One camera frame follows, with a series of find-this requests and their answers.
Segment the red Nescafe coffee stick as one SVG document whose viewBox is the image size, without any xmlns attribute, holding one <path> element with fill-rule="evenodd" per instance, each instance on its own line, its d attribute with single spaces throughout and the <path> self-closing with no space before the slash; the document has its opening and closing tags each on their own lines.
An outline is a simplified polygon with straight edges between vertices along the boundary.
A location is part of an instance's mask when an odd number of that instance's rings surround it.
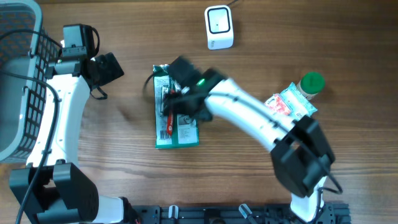
<svg viewBox="0 0 398 224">
<path fill-rule="evenodd" d="M 169 136 L 171 136 L 173 133 L 173 125 L 174 125 L 174 115 L 172 112 L 170 112 L 167 117 L 167 127 L 166 127 L 166 132 Z"/>
</svg>

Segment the green glove package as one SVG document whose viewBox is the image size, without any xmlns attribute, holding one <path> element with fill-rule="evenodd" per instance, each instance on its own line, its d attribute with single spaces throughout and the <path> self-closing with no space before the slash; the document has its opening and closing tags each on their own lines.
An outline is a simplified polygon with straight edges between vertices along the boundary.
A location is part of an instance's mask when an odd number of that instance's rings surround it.
<svg viewBox="0 0 398 224">
<path fill-rule="evenodd" d="M 173 114 L 173 133 L 166 132 L 167 117 L 160 116 L 160 97 L 163 86 L 168 87 L 168 93 L 180 92 L 182 87 L 168 74 L 168 65 L 153 66 L 154 103 L 155 103 L 155 148 L 176 149 L 199 145 L 197 122 L 187 115 Z"/>
</svg>

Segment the green white candy bar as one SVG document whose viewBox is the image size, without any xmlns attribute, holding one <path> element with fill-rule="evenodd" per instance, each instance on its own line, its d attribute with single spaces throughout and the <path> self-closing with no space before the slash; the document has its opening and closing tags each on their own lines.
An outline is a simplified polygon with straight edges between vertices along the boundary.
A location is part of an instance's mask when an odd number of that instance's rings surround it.
<svg viewBox="0 0 398 224">
<path fill-rule="evenodd" d="M 167 93 L 168 93 L 168 87 L 163 86 L 160 97 L 160 116 L 164 116 L 164 101 Z"/>
</svg>

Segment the orange tissue pack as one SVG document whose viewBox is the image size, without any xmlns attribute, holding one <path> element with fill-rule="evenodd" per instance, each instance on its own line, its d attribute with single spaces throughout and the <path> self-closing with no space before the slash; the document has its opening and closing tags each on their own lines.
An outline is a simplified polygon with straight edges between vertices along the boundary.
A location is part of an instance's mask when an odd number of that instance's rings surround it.
<svg viewBox="0 0 398 224">
<path fill-rule="evenodd" d="M 290 115 L 292 113 L 292 110 L 283 101 L 282 97 L 278 93 L 273 94 L 268 100 L 265 101 L 264 104 L 269 109 L 278 112 L 279 114 Z"/>
</svg>

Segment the teal wet wipes pack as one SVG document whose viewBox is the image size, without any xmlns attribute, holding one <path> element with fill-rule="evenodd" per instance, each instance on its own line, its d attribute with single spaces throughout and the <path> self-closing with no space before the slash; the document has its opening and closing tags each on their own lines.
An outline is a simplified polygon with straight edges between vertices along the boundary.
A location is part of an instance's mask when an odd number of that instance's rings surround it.
<svg viewBox="0 0 398 224">
<path fill-rule="evenodd" d="M 294 83 L 279 93 L 284 103 L 292 111 L 290 116 L 300 120 L 303 116 L 311 116 L 318 110 L 304 97 Z"/>
</svg>

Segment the green lidded small jar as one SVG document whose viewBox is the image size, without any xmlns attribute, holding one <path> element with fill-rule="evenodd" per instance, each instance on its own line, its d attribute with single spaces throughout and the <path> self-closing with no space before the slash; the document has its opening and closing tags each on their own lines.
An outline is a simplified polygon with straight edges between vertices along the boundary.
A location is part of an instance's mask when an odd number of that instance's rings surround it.
<svg viewBox="0 0 398 224">
<path fill-rule="evenodd" d="M 307 99 L 313 99 L 325 87 L 325 79 L 321 73 L 308 72 L 296 84 L 298 91 Z"/>
</svg>

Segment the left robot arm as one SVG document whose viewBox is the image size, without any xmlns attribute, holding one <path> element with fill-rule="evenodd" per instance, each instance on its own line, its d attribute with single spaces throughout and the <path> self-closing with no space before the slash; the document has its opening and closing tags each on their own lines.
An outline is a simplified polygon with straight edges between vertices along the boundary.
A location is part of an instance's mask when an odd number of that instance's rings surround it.
<svg viewBox="0 0 398 224">
<path fill-rule="evenodd" d="M 101 55 L 98 31 L 89 25 L 63 28 L 64 43 L 39 85 L 45 103 L 28 115 L 40 126 L 26 167 L 11 172 L 10 188 L 20 204 L 17 217 L 32 223 L 140 223 L 125 197 L 107 197 L 78 165 L 83 110 L 93 90 L 121 77 L 116 57 Z"/>
</svg>

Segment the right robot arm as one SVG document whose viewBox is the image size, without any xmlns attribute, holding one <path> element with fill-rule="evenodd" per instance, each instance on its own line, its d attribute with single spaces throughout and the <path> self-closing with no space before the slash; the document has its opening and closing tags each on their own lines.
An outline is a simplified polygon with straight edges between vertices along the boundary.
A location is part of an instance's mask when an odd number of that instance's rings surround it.
<svg viewBox="0 0 398 224">
<path fill-rule="evenodd" d="M 217 116 L 234 124 L 271 155 L 275 176 L 292 194 L 291 211 L 307 223 L 320 216 L 335 155 L 317 120 L 272 111 L 232 78 L 213 68 L 201 72 L 183 56 L 169 65 L 167 73 L 182 89 L 166 95 L 164 114 L 174 112 L 197 121 Z"/>
</svg>

